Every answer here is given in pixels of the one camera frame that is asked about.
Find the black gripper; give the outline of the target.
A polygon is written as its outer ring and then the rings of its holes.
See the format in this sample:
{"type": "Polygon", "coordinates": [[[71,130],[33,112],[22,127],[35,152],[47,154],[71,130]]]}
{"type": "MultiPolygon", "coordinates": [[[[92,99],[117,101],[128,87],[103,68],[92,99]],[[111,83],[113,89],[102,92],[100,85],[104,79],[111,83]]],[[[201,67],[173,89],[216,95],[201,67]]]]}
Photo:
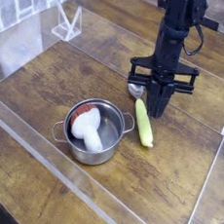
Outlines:
{"type": "Polygon", "coordinates": [[[131,59],[131,71],[129,73],[128,85],[137,87],[148,87],[147,91],[147,113],[149,116],[156,115],[156,105],[158,100],[159,85],[163,86],[160,92],[160,100],[157,109],[157,117],[160,118],[167,108],[171,95],[176,93],[192,93],[196,77],[200,75],[197,68],[185,65],[182,62],[176,64],[176,68],[165,69],[156,64],[153,56],[138,57],[134,56],[131,59]],[[136,67],[147,68],[150,74],[137,74],[136,67]],[[175,80],[176,75],[189,76],[190,81],[184,82],[175,80]]]}

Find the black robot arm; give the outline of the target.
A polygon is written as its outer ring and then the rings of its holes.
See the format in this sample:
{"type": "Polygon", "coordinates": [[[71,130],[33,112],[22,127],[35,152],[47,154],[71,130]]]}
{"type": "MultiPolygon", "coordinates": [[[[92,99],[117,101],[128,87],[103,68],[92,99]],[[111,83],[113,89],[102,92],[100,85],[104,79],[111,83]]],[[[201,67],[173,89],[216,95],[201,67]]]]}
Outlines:
{"type": "Polygon", "coordinates": [[[201,22],[207,9],[207,0],[166,0],[155,51],[150,56],[131,59],[129,84],[147,89],[147,114],[160,118],[173,93],[192,93],[198,69],[179,61],[181,50],[188,56],[196,54],[204,43],[201,22]],[[196,27],[201,44],[192,52],[185,49],[184,39],[189,29],[196,27]]]}

